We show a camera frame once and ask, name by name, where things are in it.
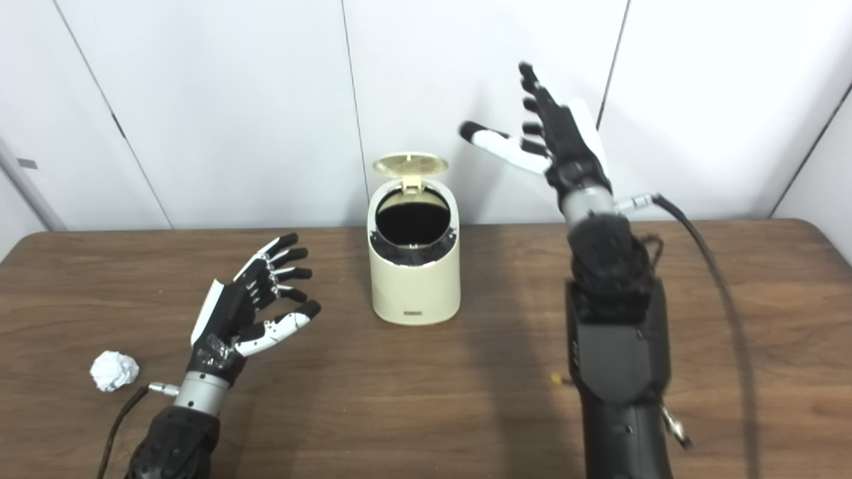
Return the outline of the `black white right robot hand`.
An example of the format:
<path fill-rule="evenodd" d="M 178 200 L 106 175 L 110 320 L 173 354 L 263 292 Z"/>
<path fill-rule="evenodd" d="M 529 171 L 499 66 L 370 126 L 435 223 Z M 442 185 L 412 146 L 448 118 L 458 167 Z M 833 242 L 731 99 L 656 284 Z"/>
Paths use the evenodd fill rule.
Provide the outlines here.
<path fill-rule="evenodd" d="M 522 136 L 511 136 L 478 122 L 460 124 L 459 136 L 500 160 L 544 176 L 560 200 L 581 189 L 612 193 L 605 155 L 590 112 L 583 100 L 561 104 L 545 87 L 530 63 L 519 63 L 524 109 L 536 122 L 524 122 Z"/>

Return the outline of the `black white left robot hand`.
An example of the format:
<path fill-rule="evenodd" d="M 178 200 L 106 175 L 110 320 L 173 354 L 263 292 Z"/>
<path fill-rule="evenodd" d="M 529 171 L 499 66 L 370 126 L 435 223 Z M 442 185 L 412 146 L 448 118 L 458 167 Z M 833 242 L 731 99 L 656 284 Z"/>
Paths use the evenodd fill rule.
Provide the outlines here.
<path fill-rule="evenodd" d="M 279 345 L 319 315 L 319 302 L 286 284 L 313 275 L 293 265 L 310 254 L 298 240 L 296 233 L 276 237 L 231 281 L 213 280 L 190 335 L 189 373 L 222 379 L 232 387 L 249 357 Z"/>

